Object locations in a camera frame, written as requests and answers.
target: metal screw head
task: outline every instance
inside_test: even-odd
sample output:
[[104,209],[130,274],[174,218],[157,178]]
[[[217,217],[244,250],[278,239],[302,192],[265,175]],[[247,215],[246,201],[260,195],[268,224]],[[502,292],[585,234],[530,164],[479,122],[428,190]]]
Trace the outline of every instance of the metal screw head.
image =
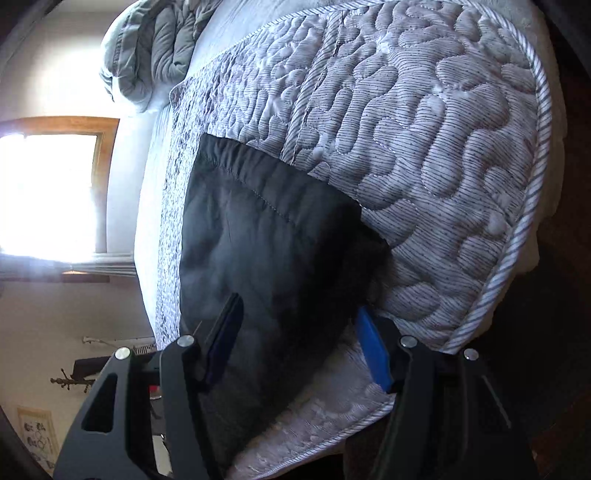
[[121,348],[117,349],[115,352],[115,358],[117,360],[125,360],[127,357],[131,355],[131,350],[126,346],[122,346]]
[[183,335],[181,338],[177,340],[177,345],[187,348],[195,343],[195,339],[192,335]]
[[464,350],[464,358],[466,358],[466,360],[478,360],[479,356],[478,351],[473,348],[466,348]]
[[415,348],[417,343],[417,339],[410,335],[405,335],[400,339],[400,345],[404,348]]

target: wooden window frame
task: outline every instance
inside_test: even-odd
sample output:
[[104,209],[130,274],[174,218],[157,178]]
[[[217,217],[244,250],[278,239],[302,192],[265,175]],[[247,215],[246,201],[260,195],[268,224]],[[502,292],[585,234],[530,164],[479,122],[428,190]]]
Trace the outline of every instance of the wooden window frame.
[[[0,122],[0,138],[10,134],[24,135],[95,135],[91,190],[96,208],[96,252],[107,251],[107,188],[111,158],[119,128],[118,118],[99,116],[35,116]],[[64,282],[108,281],[105,275],[61,275]]]

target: wall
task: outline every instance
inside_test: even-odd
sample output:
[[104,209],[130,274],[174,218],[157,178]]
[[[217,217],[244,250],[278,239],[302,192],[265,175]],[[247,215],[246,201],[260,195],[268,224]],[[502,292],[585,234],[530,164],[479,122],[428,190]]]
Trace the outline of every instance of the wall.
[[[100,43],[132,0],[65,0],[31,32],[0,79],[0,121],[27,116],[120,117],[98,71]],[[155,114],[123,117],[107,194],[107,247],[134,247],[139,191]]]
[[61,368],[72,373],[73,359],[111,353],[109,347],[84,345],[60,335],[3,334],[0,339],[0,404],[17,433],[20,434],[17,406],[50,410],[57,441],[62,445],[86,395],[84,387],[75,385],[68,391],[51,384],[50,378],[62,377]]
[[63,441],[85,395],[49,383],[79,358],[110,355],[112,348],[82,344],[82,337],[152,336],[137,280],[105,284],[5,283],[0,296],[0,405],[16,426],[16,406],[50,410]]
[[[130,0],[66,0],[30,34],[0,79],[0,120],[38,115],[118,117],[98,78],[98,52],[112,20]],[[108,248],[133,249],[139,188],[153,115],[122,119],[108,191]],[[110,355],[83,336],[151,336],[136,279],[108,284],[5,283],[0,293],[0,404],[16,422],[16,406],[50,410],[59,442],[85,396],[49,383],[74,360]]]

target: window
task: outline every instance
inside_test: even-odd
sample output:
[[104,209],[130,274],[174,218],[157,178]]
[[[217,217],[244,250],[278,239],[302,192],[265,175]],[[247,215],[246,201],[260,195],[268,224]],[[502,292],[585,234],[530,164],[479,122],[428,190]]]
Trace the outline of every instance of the window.
[[119,120],[0,122],[0,251],[68,262],[106,252],[106,194]]

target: quilted mattress cover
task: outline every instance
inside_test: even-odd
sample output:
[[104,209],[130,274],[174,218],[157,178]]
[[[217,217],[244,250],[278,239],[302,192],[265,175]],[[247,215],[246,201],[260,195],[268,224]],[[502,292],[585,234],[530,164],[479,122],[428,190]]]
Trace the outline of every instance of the quilted mattress cover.
[[[375,0],[282,17],[171,93],[154,330],[178,335],[183,200],[203,132],[274,155],[356,199],[391,246],[375,306],[456,352],[492,311],[536,219],[548,82],[513,24],[467,0]],[[345,332],[324,368],[227,476],[262,478],[386,415]]]

